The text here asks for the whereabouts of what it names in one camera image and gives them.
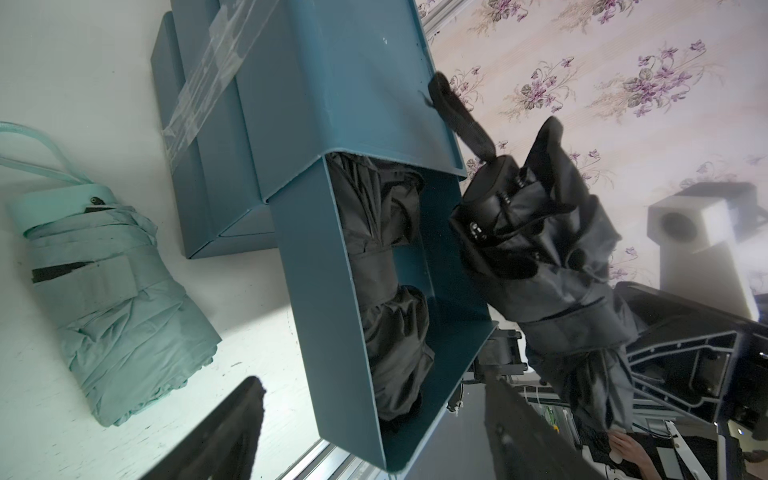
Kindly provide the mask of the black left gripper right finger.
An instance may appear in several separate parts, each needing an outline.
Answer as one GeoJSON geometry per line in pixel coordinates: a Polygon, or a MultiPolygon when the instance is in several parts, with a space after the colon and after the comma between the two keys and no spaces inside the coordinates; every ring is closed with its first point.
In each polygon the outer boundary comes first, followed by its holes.
{"type": "Polygon", "coordinates": [[[498,378],[485,382],[485,427],[498,479],[588,480],[601,476],[544,418],[498,378]]]}

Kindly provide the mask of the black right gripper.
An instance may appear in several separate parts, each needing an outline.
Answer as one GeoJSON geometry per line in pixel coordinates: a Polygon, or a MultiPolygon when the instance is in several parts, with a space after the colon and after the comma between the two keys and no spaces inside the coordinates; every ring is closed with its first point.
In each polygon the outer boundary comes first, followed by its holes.
{"type": "Polygon", "coordinates": [[[705,423],[767,430],[767,325],[657,289],[616,293],[644,326],[627,347],[635,391],[705,423]]]}

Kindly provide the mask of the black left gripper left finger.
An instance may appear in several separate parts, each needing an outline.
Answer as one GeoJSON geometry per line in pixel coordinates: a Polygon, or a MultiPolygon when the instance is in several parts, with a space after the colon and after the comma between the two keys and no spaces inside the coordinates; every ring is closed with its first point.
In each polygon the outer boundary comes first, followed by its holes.
{"type": "Polygon", "coordinates": [[[143,479],[249,480],[263,424],[264,396],[259,378],[244,379],[143,479]]]}

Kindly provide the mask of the black umbrella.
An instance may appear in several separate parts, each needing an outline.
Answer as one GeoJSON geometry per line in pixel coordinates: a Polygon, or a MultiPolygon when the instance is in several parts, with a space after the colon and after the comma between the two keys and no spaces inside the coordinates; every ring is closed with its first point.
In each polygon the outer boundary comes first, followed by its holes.
{"type": "Polygon", "coordinates": [[[434,364],[428,301],[402,284],[394,250],[415,241],[423,177],[403,164],[345,152],[326,157],[381,423],[415,414],[434,364]]]}
{"type": "Polygon", "coordinates": [[[433,108],[481,161],[450,224],[485,302],[517,324],[531,367],[590,427],[630,431],[634,387],[626,349],[638,318],[609,282],[619,241],[548,118],[523,164],[494,142],[436,73],[433,108]]]}

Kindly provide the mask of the teal drawer cabinet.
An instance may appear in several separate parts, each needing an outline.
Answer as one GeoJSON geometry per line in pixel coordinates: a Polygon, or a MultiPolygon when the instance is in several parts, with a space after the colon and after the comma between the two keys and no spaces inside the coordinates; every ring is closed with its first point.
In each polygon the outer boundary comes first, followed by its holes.
{"type": "Polygon", "coordinates": [[[279,251],[317,429],[384,471],[407,468],[494,324],[449,216],[465,176],[429,107],[435,68],[411,1],[175,1],[152,55],[185,254],[279,251]],[[329,156],[424,180],[415,239],[384,266],[425,298],[435,361],[390,428],[374,397],[329,156]]]}

